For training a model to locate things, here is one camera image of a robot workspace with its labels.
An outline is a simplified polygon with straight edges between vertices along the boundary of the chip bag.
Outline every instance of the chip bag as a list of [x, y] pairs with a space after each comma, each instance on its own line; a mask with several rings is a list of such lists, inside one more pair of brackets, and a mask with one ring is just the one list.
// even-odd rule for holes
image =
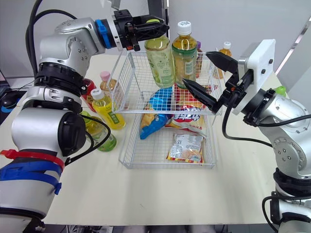
[[203, 137], [200, 135], [174, 134], [174, 144], [167, 159], [186, 163], [203, 163], [202, 141]]
[[204, 116], [200, 115], [200, 112], [206, 106], [194, 98], [188, 90], [180, 89], [177, 86], [175, 86], [174, 90], [177, 108], [181, 111], [188, 110], [189, 113], [174, 114], [172, 120], [165, 127], [186, 129], [206, 137], [206, 122]]
[[[171, 109], [172, 88], [161, 88], [156, 91], [149, 99], [149, 103], [145, 110], [151, 111], [168, 111]], [[161, 129], [168, 120], [171, 119], [170, 114], [145, 113], [140, 123], [140, 138], [145, 139], [150, 134]]]

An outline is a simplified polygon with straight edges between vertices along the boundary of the green bottle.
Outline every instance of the green bottle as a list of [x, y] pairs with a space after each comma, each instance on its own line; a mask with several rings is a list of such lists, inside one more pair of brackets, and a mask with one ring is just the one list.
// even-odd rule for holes
[[[81, 114], [102, 121], [100, 118], [96, 116], [91, 116], [87, 111], [82, 111]], [[96, 121], [87, 118], [83, 118], [83, 120], [86, 124], [86, 131], [92, 136], [94, 140], [94, 145], [97, 145], [106, 137], [108, 130], [105, 128], [105, 126]], [[111, 133], [108, 139], [104, 142], [104, 144], [102, 144], [97, 149], [100, 151], [111, 151], [116, 146], [116, 144], [117, 140], [115, 136]]]
[[145, 42], [146, 54], [155, 83], [158, 87], [168, 88], [175, 82], [172, 50], [170, 40], [165, 35], [150, 39]]

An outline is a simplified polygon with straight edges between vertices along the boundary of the blue strap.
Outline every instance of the blue strap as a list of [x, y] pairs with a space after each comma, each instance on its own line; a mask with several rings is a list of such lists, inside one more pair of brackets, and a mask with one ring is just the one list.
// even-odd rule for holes
[[55, 194], [58, 194], [62, 184], [58, 180], [48, 174], [40, 173], [38, 171], [51, 170], [61, 175], [61, 168], [52, 162], [26, 162], [8, 164], [0, 169], [0, 181], [11, 180], [35, 180], [49, 183], [55, 187]]
[[98, 26], [98, 32], [102, 35], [105, 45], [106, 45], [106, 49], [111, 49], [111, 45], [110, 45], [110, 41], [107, 35], [107, 29], [106, 27], [103, 25], [102, 21], [100, 19], [95, 20], [97, 26]]
[[7, 166], [4, 166], [4, 168], [18, 168], [19, 172], [24, 171], [55, 171], [59, 176], [62, 174], [62, 169], [59, 165], [49, 162], [49, 161], [37, 161], [37, 162], [25, 162], [25, 163], [14, 163], [14, 164], [8, 164]]

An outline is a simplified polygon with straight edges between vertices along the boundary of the white wire basket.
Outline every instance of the white wire basket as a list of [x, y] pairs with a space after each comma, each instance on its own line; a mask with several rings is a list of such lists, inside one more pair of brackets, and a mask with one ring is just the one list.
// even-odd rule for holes
[[218, 144], [211, 121], [214, 116], [204, 115], [207, 125], [206, 138], [202, 143], [203, 163], [185, 163], [167, 160], [173, 145], [173, 136], [178, 134], [197, 134], [182, 129], [162, 128], [141, 140], [140, 122], [143, 114], [136, 114], [127, 144], [123, 146], [119, 161], [127, 168], [213, 168], [217, 162]]
[[[218, 69], [205, 56], [205, 53], [198, 53], [202, 57], [202, 63], [196, 66], [196, 82], [203, 85], [207, 92], [218, 99], [222, 93]], [[146, 106], [150, 97], [160, 88], [156, 85], [148, 58], [145, 51], [132, 52], [126, 54], [122, 52], [115, 67], [113, 68], [112, 79], [117, 80], [116, 86], [110, 95], [113, 100], [113, 111], [116, 113], [189, 113], [197, 111], [195, 108], [185, 109], [178, 102], [177, 91], [182, 91], [184, 100], [193, 98], [188, 90], [183, 90], [173, 86], [172, 100], [169, 108], [163, 106], [156, 110], [147, 109]], [[194, 106], [202, 105], [199, 101], [192, 101]], [[201, 109], [201, 115], [214, 115], [205, 105]]]

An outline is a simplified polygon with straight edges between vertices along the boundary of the table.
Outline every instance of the table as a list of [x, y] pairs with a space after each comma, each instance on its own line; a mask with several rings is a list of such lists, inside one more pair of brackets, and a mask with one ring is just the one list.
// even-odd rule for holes
[[[86, 78], [93, 79], [99, 86], [99, 73], [111, 70], [116, 59], [115, 55], [92, 57]], [[278, 86], [280, 82], [272, 74], [263, 89]], [[16, 149], [10, 129], [20, 109], [19, 104], [0, 126], [0, 149]], [[242, 114], [230, 115], [229, 135], [268, 140], [258, 128], [243, 123], [242, 117]], [[125, 120], [127, 126], [123, 130], [113, 131], [118, 144], [111, 152], [96, 150], [65, 168], [60, 179], [62, 189], [55, 196], [45, 223], [265, 223], [261, 201], [275, 189], [276, 162], [272, 148], [224, 138], [220, 116], [215, 121], [220, 153], [213, 169], [127, 169], [118, 161], [118, 156], [123, 148], [122, 138], [131, 136], [134, 117], [127, 114]], [[0, 167], [9, 162], [1, 156]]]

